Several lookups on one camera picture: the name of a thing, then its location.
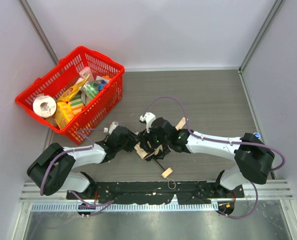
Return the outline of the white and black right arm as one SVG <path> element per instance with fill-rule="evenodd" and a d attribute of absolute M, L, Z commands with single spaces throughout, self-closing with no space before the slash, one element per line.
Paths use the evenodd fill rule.
<path fill-rule="evenodd" d="M 147 153 L 158 147 L 177 153 L 207 154 L 234 161 L 231 169 L 222 170 L 214 183 L 214 192 L 226 197 L 236 187 L 251 182 L 264 185 L 269 177 L 274 153 L 254 134 L 242 137 L 205 135 L 187 128 L 177 129 L 169 121 L 153 114 L 140 117 L 145 130 L 139 133 L 140 146 Z"/>

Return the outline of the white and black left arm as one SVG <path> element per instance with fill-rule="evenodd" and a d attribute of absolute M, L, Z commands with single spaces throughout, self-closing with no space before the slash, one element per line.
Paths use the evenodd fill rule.
<path fill-rule="evenodd" d="M 67 197 L 92 198 L 96 182 L 85 172 L 73 169 L 90 164 L 103 164 L 119 151 L 131 152 L 139 137 L 124 126 L 108 130 L 105 139 L 83 147 L 62 147 L 52 143 L 28 167 L 26 174 L 40 188 L 40 195 L 51 196 L 66 191 Z"/>

